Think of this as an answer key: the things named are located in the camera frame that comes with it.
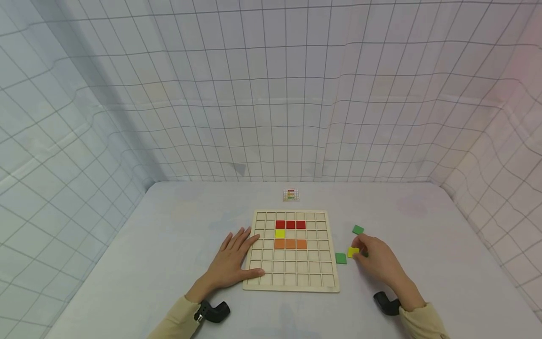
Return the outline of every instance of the grid backdrop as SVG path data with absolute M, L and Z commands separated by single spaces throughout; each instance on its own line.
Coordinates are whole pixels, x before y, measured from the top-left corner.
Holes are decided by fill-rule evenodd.
M 541 37 L 536 0 L 0 0 L 0 338 L 164 180 L 432 181 L 542 318 Z

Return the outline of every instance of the table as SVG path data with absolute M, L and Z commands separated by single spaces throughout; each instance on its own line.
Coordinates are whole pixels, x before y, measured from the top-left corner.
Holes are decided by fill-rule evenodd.
M 299 188 L 299 202 L 283 202 Z M 160 182 L 152 186 L 47 338 L 145 338 L 203 274 L 229 231 L 254 209 L 328 211 L 337 252 L 358 224 L 386 241 L 444 320 L 452 338 L 541 338 L 542 324 L 446 192 L 431 183 Z M 340 293 L 216 293 L 231 315 L 196 338 L 404 338 L 398 317 L 372 296 L 384 290 L 349 259 Z

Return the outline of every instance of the hand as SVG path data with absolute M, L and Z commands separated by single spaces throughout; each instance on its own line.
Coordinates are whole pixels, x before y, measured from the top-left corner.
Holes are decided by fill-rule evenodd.
M 241 269 L 241 263 L 248 248 L 260 237 L 257 234 L 247 239 L 249 235 L 250 227 L 246 231 L 241 227 L 235 236 L 231 232 L 228 233 L 207 272 L 194 283 L 185 295 L 187 300 L 200 303 L 206 295 L 216 289 L 230 287 L 240 281 L 265 274 L 261 268 L 246 271 Z
M 425 306 L 418 288 L 407 276 L 399 260 L 385 242 L 362 233 L 352 241 L 352 247 L 360 248 L 362 253 L 369 253 L 367 258 L 360 253 L 355 253 L 353 258 L 370 275 L 389 286 L 407 312 Z

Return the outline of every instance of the sleeve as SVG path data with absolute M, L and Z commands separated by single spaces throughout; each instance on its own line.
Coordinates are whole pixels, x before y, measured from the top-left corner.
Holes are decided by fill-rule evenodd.
M 413 339 L 449 339 L 437 311 L 428 303 L 412 312 L 399 308 L 401 321 Z
M 198 309 L 199 304 L 180 297 L 147 339 L 189 339 L 199 326 L 194 320 Z

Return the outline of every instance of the orange tile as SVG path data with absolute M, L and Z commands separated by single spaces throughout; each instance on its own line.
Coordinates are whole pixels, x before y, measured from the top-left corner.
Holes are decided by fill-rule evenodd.
M 286 239 L 286 248 L 295 248 L 295 239 Z
M 307 249 L 307 240 L 305 239 L 298 239 L 298 249 L 299 250 L 306 250 Z
M 275 248 L 284 248 L 284 239 L 275 239 Z

